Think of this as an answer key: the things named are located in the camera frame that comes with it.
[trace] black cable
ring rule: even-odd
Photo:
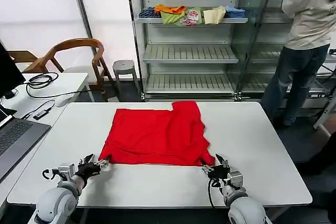
[[[210,192],[211,182],[212,182],[212,178],[209,180],[209,183],[208,183],[208,196],[209,196],[209,201],[210,201],[212,209],[215,209],[215,206],[212,203],[212,199],[211,199],[211,192]]]
[[[43,105],[47,104],[48,102],[54,102],[53,105],[49,108],[46,109],[46,111],[50,111],[54,106],[55,106],[55,100],[49,100],[46,101],[45,103],[43,103],[42,105],[40,105],[38,108],[36,108],[35,110],[32,110],[30,112],[28,112],[27,114],[25,114],[21,119],[28,119],[30,117],[30,114],[34,113],[35,111],[39,110],[40,108],[42,108]]]
[[[41,73],[38,74],[37,76],[34,76],[32,78],[30,78],[28,80],[28,82],[24,83],[27,84],[26,86],[26,91],[27,94],[31,97],[31,98],[37,98],[37,99],[48,99],[48,98],[55,98],[55,97],[60,97],[62,95],[66,95],[66,94],[75,94],[75,93],[84,93],[84,92],[92,92],[92,91],[104,91],[101,89],[95,89],[95,90],[82,90],[82,91],[74,91],[74,92],[68,92],[68,93],[63,93],[63,94],[55,94],[55,95],[49,95],[47,97],[36,97],[32,94],[29,93],[28,88],[32,88],[32,89],[43,89],[47,86],[49,86],[50,84],[52,84],[57,78],[59,77],[58,73],[55,72],[49,72],[49,73]],[[39,79],[43,79],[43,78],[47,78],[47,80],[44,81],[39,81]]]

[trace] orange cloth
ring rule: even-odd
[[[185,11],[185,6],[180,7],[168,7],[164,5],[156,5],[155,6],[155,12],[165,12],[165,13],[172,13],[172,14],[181,14],[183,11]]]

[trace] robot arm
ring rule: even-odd
[[[216,154],[220,165],[203,165],[212,187],[219,188],[225,205],[230,209],[228,216],[232,224],[272,224],[261,203],[249,197],[243,187],[243,175],[239,171],[231,172],[228,161]]]
[[[58,175],[61,180],[57,188],[45,192],[39,199],[36,210],[28,224],[65,224],[75,210],[79,196],[90,177],[100,174],[108,166],[108,159],[97,163],[91,162],[93,154],[81,160],[78,171],[74,164],[62,164],[58,169],[44,170],[45,179],[54,179]]]

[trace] gray stool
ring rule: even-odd
[[[132,74],[133,75],[133,81],[135,83],[135,86],[138,90],[139,93],[140,87],[138,84],[138,80],[136,79],[136,74],[135,74],[135,67],[134,67],[134,61],[133,60],[117,60],[113,63],[113,72],[114,75],[116,76],[116,81],[117,81],[117,87],[119,90],[119,94],[121,94],[121,86],[120,86],[120,80],[119,80],[119,75],[120,74]]]

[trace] red cloth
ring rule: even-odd
[[[116,164],[208,165],[204,124],[195,102],[174,102],[173,110],[117,109],[99,159]]]

